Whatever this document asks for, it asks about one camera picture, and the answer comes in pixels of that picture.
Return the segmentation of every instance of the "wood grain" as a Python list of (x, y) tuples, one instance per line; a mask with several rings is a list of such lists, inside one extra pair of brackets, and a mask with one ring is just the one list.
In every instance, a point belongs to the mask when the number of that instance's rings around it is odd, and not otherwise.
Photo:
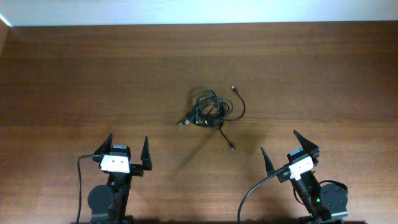
[(0, 57), (2, 53), (2, 48), (6, 42), (9, 27), (0, 19)]
[[(76, 159), (109, 133), (139, 162), (149, 137), (154, 169), (133, 178), (138, 220), (232, 222), (243, 195), (299, 147), (320, 146), (316, 177), (349, 187), (347, 220), (398, 216), (398, 22), (13, 28), (0, 60), (0, 220), (72, 223)], [(179, 127), (212, 89), (247, 113), (219, 132)], [(83, 198), (106, 175), (82, 164)], [(90, 209), (83, 201), (81, 220)], [(273, 179), (243, 219), (306, 215), (289, 183)]]

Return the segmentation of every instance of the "white wall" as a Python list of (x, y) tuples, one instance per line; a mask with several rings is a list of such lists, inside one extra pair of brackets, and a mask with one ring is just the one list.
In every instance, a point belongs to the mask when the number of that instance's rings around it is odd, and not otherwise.
[(0, 0), (13, 26), (398, 19), (397, 0)]

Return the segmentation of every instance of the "wooden table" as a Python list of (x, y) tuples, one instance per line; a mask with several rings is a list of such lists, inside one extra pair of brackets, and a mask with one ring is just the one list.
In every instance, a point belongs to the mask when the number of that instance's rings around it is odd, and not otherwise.
[[(199, 92), (247, 111), (224, 132), (177, 121)], [(0, 59), (1, 223), (73, 223), (76, 159), (114, 134), (154, 168), (132, 180), (127, 214), (138, 220), (236, 220), (243, 195), (300, 147), (320, 146), (319, 180), (349, 187), (346, 220), (398, 217), (398, 22), (12, 28)], [(82, 163), (88, 192), (106, 182)], [(242, 218), (307, 215), (292, 186), (272, 179)]]

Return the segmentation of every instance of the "white backdrop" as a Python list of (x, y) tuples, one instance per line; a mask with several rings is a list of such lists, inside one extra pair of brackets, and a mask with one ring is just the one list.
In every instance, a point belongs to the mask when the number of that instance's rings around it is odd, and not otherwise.
[(0, 0), (13, 26), (374, 21), (398, 0)]

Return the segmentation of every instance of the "wooden tabletop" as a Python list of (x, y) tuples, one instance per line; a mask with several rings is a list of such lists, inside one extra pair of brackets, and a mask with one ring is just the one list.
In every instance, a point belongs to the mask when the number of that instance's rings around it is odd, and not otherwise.
[[(178, 126), (199, 93), (246, 102), (215, 130)], [(153, 170), (134, 177), (138, 220), (231, 222), (244, 194), (300, 147), (320, 146), (318, 180), (349, 188), (346, 220), (398, 217), (398, 22), (12, 28), (0, 59), (1, 223), (73, 223), (76, 159), (109, 133)], [(107, 175), (82, 161), (88, 192)], [(308, 215), (289, 182), (255, 190), (243, 220)]]

